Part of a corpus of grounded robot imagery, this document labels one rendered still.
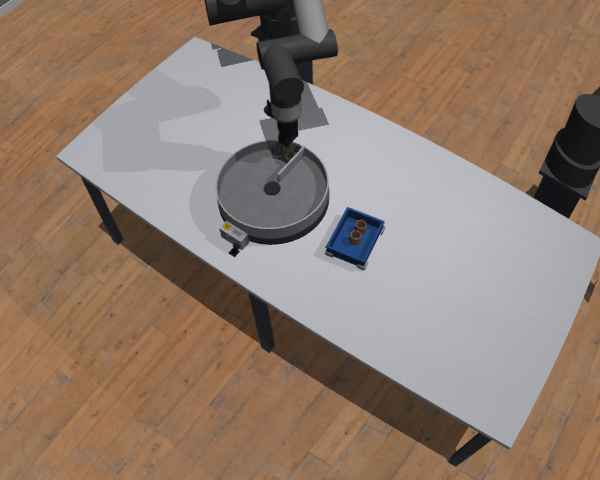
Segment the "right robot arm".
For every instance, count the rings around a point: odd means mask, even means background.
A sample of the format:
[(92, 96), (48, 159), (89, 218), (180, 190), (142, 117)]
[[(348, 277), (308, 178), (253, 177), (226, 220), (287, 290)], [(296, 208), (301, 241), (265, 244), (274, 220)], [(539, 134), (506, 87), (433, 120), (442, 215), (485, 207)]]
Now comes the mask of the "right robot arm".
[(210, 26), (260, 16), (261, 32), (270, 40), (257, 42), (257, 53), (271, 87), (271, 103), (278, 108), (301, 101), (304, 84), (295, 63), (338, 55), (322, 0), (205, 0), (206, 4)]

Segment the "blue open tray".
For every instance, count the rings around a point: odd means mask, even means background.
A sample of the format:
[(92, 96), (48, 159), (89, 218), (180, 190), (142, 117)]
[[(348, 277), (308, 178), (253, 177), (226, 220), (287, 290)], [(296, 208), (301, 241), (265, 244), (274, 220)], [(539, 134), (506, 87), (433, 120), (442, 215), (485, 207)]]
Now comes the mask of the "blue open tray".
[[(353, 245), (350, 242), (350, 234), (355, 230), (356, 222), (358, 220), (366, 222), (366, 231), (364, 234), (361, 234), (360, 243), (358, 245)], [(347, 207), (326, 245), (327, 252), (333, 254), (336, 258), (356, 266), (358, 264), (364, 267), (382, 231), (384, 223), (385, 221), (383, 220)]]

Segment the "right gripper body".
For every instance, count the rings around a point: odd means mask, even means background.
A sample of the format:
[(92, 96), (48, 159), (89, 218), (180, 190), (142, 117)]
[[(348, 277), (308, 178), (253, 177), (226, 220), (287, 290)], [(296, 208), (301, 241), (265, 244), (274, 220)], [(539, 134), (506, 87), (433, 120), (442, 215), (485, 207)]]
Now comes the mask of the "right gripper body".
[(264, 112), (267, 116), (277, 120), (279, 132), (279, 143), (289, 146), (298, 137), (298, 119), (302, 112), (301, 101), (298, 105), (292, 108), (278, 108), (269, 100), (264, 107)]

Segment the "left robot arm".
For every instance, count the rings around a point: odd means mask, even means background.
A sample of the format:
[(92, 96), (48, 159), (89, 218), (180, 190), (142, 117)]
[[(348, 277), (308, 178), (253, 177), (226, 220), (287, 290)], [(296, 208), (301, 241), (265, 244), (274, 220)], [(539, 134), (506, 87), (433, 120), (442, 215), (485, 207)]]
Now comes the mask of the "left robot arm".
[(558, 131), (547, 157), (552, 174), (563, 184), (585, 188), (600, 168), (600, 87), (580, 95), (565, 128)]

